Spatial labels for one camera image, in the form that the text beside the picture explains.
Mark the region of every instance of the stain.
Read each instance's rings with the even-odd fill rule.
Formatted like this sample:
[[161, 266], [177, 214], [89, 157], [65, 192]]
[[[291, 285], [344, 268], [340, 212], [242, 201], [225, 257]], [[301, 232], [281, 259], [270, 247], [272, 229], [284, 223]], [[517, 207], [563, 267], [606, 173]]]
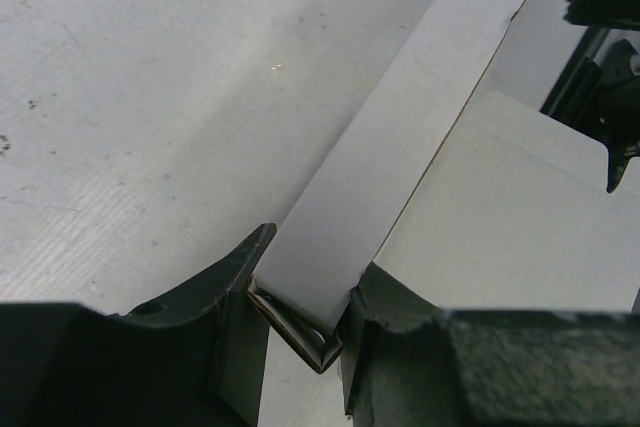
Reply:
[[0, 135], [0, 157], [4, 157], [4, 154], [11, 149], [11, 142], [6, 135]]

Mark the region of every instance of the scratched white surface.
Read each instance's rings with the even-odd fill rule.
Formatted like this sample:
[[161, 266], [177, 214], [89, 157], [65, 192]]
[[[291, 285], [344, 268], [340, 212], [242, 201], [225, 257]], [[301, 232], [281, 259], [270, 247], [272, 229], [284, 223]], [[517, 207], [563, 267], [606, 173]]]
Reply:
[[[430, 0], [0, 0], [0, 298], [126, 312], [281, 221]], [[261, 425], [340, 425], [273, 335]]]

